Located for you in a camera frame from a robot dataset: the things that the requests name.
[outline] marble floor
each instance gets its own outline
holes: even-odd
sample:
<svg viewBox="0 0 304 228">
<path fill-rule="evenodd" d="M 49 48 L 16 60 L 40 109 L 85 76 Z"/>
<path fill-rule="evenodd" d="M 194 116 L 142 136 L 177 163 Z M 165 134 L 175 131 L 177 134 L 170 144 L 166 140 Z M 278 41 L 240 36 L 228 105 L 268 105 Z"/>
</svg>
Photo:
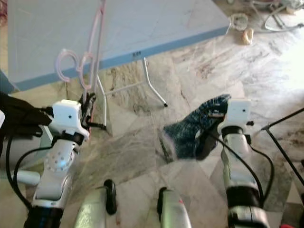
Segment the marble floor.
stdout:
<svg viewBox="0 0 304 228">
<path fill-rule="evenodd" d="M 145 85 L 108 96 L 110 133 L 94 129 L 91 140 L 83 146 L 81 166 L 61 227 L 72 227 L 85 195 L 107 178 L 117 184 L 119 206 L 119 213 L 107 218 L 110 228 L 160 227 L 156 202 L 162 186 L 181 195 L 194 228 L 226 227 L 221 147 L 201 162 L 166 164 L 157 135 L 157 130 L 164 125 L 181 120 L 204 101 L 223 93 L 251 99 L 251 118 L 255 125 L 249 132 L 253 145 L 267 153 L 275 164 L 274 185 L 265 205 L 271 228 L 278 228 L 281 223 L 299 227 L 304 210 L 299 193 L 304 193 L 304 188 L 270 137 L 259 129 L 303 107 L 304 30 L 263 33 L 250 7 L 240 2 L 232 6 L 221 0 L 215 2 L 228 16 L 239 12 L 249 16 L 249 25 L 256 29 L 252 45 L 242 45 L 241 33 L 230 30 L 225 36 L 149 57 L 152 84 L 166 99 L 167 108 Z M 295 24 L 304 21 L 304 13 L 299 12 L 297 16 L 283 13 L 282 18 L 286 23 Z M 142 76 L 141 63 L 100 72 L 106 90 L 137 82 Z M 79 91 L 76 81 L 67 86 L 58 82 L 14 96 L 35 106 L 46 106 L 63 98 L 78 99 Z M 98 103 L 95 121 L 102 119 L 102 99 Z M 302 173 L 303 118 L 302 113 L 272 128 Z M 267 161 L 254 154 L 253 169 L 265 188 L 269 178 Z M 6 180 L 0 181 L 0 195 L 7 196 L 5 200 L 0 199 L 0 227 L 22 227 L 26 210 Z M 22 186 L 22 191 L 31 198 L 33 189 Z M 2 213 L 7 199 L 11 202 L 10 212 Z"/>
</svg>

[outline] tiled floor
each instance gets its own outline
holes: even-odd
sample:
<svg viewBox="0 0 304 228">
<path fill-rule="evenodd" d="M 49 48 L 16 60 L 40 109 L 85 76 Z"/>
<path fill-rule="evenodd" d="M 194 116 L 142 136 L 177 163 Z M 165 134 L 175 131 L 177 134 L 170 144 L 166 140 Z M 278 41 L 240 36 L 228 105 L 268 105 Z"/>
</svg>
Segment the tiled floor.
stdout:
<svg viewBox="0 0 304 228">
<path fill-rule="evenodd" d="M 239 2 L 233 6 L 220 0 L 216 3 L 227 15 L 245 12 L 249 24 L 257 29 L 257 16 L 250 8 Z M 304 14 L 283 15 L 283 20 L 291 24 L 302 22 Z M 81 153 L 82 165 L 62 227 L 72 226 L 81 200 L 91 189 L 102 185 L 106 178 L 112 178 L 118 184 L 121 220 L 117 226 L 117 218 L 108 217 L 108 227 L 159 227 L 156 200 L 158 189 L 163 185 L 181 194 L 194 228 L 225 227 L 227 206 L 219 157 L 221 148 L 216 148 L 201 162 L 178 161 L 165 165 L 157 135 L 157 129 L 182 119 L 204 101 L 222 93 L 251 99 L 251 116 L 255 121 L 255 126 L 250 129 L 253 144 L 274 161 L 276 175 L 265 207 L 271 227 L 277 228 L 281 222 L 299 227 L 303 206 L 298 191 L 303 193 L 303 187 L 290 175 L 288 165 L 270 137 L 258 130 L 303 107 L 301 54 L 304 53 L 304 30 L 271 34 L 256 32 L 251 46 L 240 42 L 241 33 L 231 30 L 224 37 L 148 58 L 152 84 L 166 99 L 167 108 L 163 108 L 145 86 L 108 97 L 109 128 L 114 136 L 93 130 L 91 142 Z M 138 81 L 142 76 L 140 67 L 140 63 L 132 63 L 109 69 L 100 73 L 101 79 L 107 90 L 118 88 Z M 78 99 L 78 91 L 76 82 L 68 85 L 67 93 L 65 84 L 59 82 L 15 96 L 41 106 L 66 96 Z M 96 110 L 95 121 L 102 118 L 100 107 Z M 303 115 L 272 128 L 298 168 L 299 161 L 304 158 Z M 265 187 L 269 178 L 267 161 L 255 154 L 253 168 Z M 11 204 L 12 211 L 15 208 L 20 209 L 18 202 Z M 4 227 L 18 227 L 9 221 L 22 224 L 20 216 L 14 212 L 1 221 L 6 224 Z"/>
</svg>

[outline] light blue table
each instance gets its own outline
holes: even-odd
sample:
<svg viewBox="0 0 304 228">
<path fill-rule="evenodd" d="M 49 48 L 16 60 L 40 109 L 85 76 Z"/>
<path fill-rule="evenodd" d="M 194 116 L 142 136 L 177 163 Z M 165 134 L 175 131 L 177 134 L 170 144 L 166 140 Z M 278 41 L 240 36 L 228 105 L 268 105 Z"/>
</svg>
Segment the light blue table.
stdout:
<svg viewBox="0 0 304 228">
<path fill-rule="evenodd" d="M 19 90 L 58 81 L 56 56 L 62 48 L 83 54 L 99 3 L 10 0 L 8 80 Z M 100 69 L 224 35 L 229 26 L 211 0 L 107 0 L 104 22 Z M 72 61 L 62 68 L 76 76 Z"/>
</svg>

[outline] table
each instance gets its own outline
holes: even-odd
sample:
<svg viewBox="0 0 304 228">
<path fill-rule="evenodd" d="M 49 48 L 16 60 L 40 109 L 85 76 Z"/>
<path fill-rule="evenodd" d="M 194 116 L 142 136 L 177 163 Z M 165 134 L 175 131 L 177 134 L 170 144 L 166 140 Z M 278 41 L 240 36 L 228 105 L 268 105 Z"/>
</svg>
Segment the table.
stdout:
<svg viewBox="0 0 304 228">
<path fill-rule="evenodd" d="M 62 48 L 79 56 L 86 51 L 99 4 L 99 0 L 10 0 L 9 81 L 19 90 L 58 81 L 56 56 Z M 224 35 L 228 27 L 228 18 L 211 0 L 108 0 L 99 69 L 142 60 L 145 82 L 166 106 L 149 81 L 145 58 Z M 97 50 L 95 39 L 93 50 Z M 76 76 L 72 61 L 64 61 L 62 69 L 66 76 Z"/>
</svg>

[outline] metal stand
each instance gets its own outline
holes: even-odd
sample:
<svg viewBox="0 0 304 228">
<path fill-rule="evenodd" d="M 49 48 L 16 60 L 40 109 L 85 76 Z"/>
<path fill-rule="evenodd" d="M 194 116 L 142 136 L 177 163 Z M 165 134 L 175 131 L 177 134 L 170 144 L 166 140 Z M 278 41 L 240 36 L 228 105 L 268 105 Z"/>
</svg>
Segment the metal stand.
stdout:
<svg viewBox="0 0 304 228">
<path fill-rule="evenodd" d="M 276 144 L 276 146 L 278 147 L 278 149 L 280 150 L 280 152 L 283 154 L 283 156 L 285 157 L 286 161 L 288 162 L 288 164 L 289 164 L 290 167 L 293 169 L 294 173 L 296 174 L 296 176 L 298 177 L 298 179 L 300 180 L 300 182 L 301 182 L 301 183 L 303 184 L 303 186 L 304 186 L 304 180 L 303 180 L 303 178 L 301 177 L 301 175 L 299 174 L 298 170 L 297 170 L 296 167 L 293 165 L 292 161 L 290 160 L 290 158 L 289 158 L 288 155 L 286 154 L 285 150 L 281 147 L 281 145 L 279 144 L 279 142 L 276 140 L 276 138 L 274 137 L 274 135 L 270 132 L 270 127 L 272 127 L 272 126 L 274 126 L 274 125 L 276 125 L 276 124 L 278 124 L 278 123 L 280 123 L 280 122 L 282 122 L 282 121 L 284 121 L 284 120 L 287 120 L 287 119 L 289 119 L 289 118 L 291 118 L 291 117 L 293 117 L 293 116 L 295 116 L 295 115 L 297 115 L 297 114 L 299 114 L 299 113 L 301 113 L 301 112 L 303 112 L 303 111 L 304 111 L 304 108 L 302 108 L 302 109 L 300 109 L 300 110 L 298 110 L 298 111 L 296 111 L 296 112 L 294 112 L 294 113 L 292 113 L 292 114 L 290 114 L 290 115 L 288 115 L 288 116 L 286 116 L 286 117 L 284 117 L 284 118 L 282 118 L 282 119 L 280 119 L 280 120 L 278 120 L 278 121 L 275 121 L 274 123 L 271 123 L 271 124 L 269 124 L 269 125 L 263 127 L 263 128 L 261 129 L 261 131 L 262 131 L 262 130 L 266 130 L 266 132 L 269 134 L 269 136 L 271 137 L 271 139 L 274 141 L 274 143 Z"/>
<path fill-rule="evenodd" d="M 96 77 L 96 79 L 97 79 L 97 86 L 100 89 L 100 91 L 101 91 L 101 93 L 103 94 L 103 97 L 104 97 L 104 122 L 103 122 L 104 128 L 106 128 L 106 109 L 107 109 L 107 107 L 106 107 L 106 96 L 110 95 L 110 94 L 113 94 L 113 93 L 116 93 L 116 92 L 119 92 L 119 91 L 127 90 L 127 89 L 130 89 L 132 87 L 139 86 L 139 85 L 142 85 L 144 83 L 147 83 L 148 86 L 149 86 L 149 88 L 158 97 L 158 99 L 163 103 L 163 105 L 165 107 L 168 107 L 166 101 L 163 99 L 163 97 L 156 91 L 156 89 L 151 84 L 151 81 L 149 79 L 148 69 L 147 69 L 146 58 L 142 59 L 142 67 L 143 67 L 143 72 L 144 72 L 145 80 L 143 80 L 141 82 L 137 82 L 137 83 L 131 84 L 131 85 L 126 85 L 124 87 L 121 87 L 121 88 L 118 88 L 118 89 L 115 89 L 115 90 L 112 90 L 112 91 L 109 91 L 109 92 L 105 92 L 105 90 L 103 88 L 103 85 L 101 83 L 101 80 L 99 78 L 99 75 L 97 73 L 97 75 L 96 75 L 97 76 Z"/>
</svg>

